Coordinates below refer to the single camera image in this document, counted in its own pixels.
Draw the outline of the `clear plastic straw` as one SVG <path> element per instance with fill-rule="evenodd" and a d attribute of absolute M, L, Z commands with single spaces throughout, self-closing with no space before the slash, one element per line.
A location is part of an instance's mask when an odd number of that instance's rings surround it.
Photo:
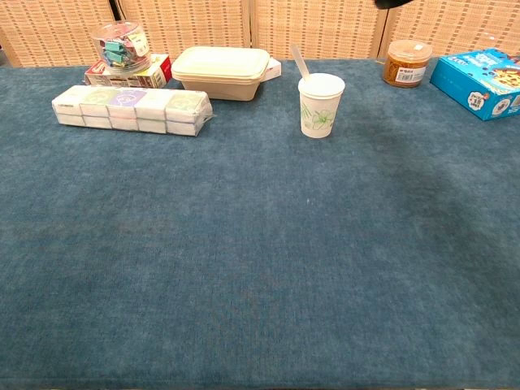
<path fill-rule="evenodd" d="M 305 82 L 309 82 L 310 81 L 310 73 L 309 73 L 309 70 L 308 70 L 308 68 L 306 66 L 305 60 L 303 59 L 298 46 L 296 44 L 291 44 L 290 45 L 290 50 L 291 50 L 292 56 L 294 58 L 294 61 L 295 61 L 296 65 L 297 65 L 297 67 L 298 67 L 298 70 L 301 73 L 301 77 L 303 78 L 303 80 Z"/>

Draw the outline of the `clear jar of rubber bands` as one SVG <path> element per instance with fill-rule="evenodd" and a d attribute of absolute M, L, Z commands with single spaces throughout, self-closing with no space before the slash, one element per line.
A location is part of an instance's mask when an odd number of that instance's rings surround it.
<path fill-rule="evenodd" d="M 383 80 L 400 88 L 414 88 L 421 84 L 433 48 L 416 40 L 395 40 L 388 47 L 383 66 Z"/>

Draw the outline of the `blue cookie box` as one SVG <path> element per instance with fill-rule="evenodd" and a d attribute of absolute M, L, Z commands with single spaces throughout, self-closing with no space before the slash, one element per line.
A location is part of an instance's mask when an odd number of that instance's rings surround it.
<path fill-rule="evenodd" d="M 520 115 L 520 54 L 491 48 L 447 55 L 430 82 L 483 121 Z"/>

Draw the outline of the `white paper cup with lid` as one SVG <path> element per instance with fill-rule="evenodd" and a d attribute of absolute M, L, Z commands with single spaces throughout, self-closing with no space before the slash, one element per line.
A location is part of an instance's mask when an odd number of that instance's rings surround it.
<path fill-rule="evenodd" d="M 335 122 L 345 82 L 328 73 L 313 73 L 298 83 L 301 132 L 310 138 L 328 137 Z"/>

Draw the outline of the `small white box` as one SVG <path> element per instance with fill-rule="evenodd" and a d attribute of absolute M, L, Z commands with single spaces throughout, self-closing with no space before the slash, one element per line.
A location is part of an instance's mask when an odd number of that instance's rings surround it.
<path fill-rule="evenodd" d="M 269 81 L 281 76 L 281 62 L 270 58 L 262 82 Z"/>

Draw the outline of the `beige lidded food container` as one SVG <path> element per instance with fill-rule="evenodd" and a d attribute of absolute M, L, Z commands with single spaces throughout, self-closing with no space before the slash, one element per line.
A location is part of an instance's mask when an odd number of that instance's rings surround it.
<path fill-rule="evenodd" d="M 171 65 L 171 74 L 186 90 L 209 98 L 248 102 L 254 99 L 271 56 L 262 49 L 192 46 Z"/>

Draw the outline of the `bamboo folding screen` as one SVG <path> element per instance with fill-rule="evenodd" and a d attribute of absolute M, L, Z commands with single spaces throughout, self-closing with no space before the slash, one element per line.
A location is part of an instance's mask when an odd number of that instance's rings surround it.
<path fill-rule="evenodd" d="M 380 59 L 416 39 L 434 55 L 497 48 L 520 55 L 520 0 L 0 0 L 0 51 L 13 67 L 71 67 L 98 60 L 93 32 L 139 23 L 155 53 L 191 46 L 261 48 L 287 59 Z"/>

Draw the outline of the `red and white carton box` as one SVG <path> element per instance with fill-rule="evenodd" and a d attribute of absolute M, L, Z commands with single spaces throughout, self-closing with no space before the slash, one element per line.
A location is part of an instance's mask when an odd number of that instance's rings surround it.
<path fill-rule="evenodd" d="M 98 60 L 84 73 L 86 85 L 115 87 L 136 87 L 160 89 L 171 79 L 171 60 L 168 54 L 151 54 L 149 68 L 131 75 L 116 75 L 106 69 L 106 64 Z"/>

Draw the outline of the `clear jar of binder clips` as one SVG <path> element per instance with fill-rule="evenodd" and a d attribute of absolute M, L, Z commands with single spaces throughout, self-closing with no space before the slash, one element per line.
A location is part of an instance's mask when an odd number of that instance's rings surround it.
<path fill-rule="evenodd" d="M 151 64 L 151 50 L 142 26 L 120 20 L 91 32 L 94 46 L 110 73 L 127 75 L 140 72 Z"/>

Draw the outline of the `wrapped pack of tissue packets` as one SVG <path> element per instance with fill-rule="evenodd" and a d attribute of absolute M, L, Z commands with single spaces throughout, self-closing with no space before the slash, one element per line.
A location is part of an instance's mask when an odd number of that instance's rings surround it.
<path fill-rule="evenodd" d="M 52 107 L 60 124 L 195 137 L 214 117 L 207 93 L 75 85 Z"/>

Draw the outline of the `blue fabric table cover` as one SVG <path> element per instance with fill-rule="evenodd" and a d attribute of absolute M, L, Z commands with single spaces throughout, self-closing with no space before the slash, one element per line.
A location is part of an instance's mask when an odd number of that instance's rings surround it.
<path fill-rule="evenodd" d="M 520 115 L 309 66 L 347 86 L 320 140 L 291 62 L 196 137 L 0 67 L 0 390 L 520 388 Z"/>

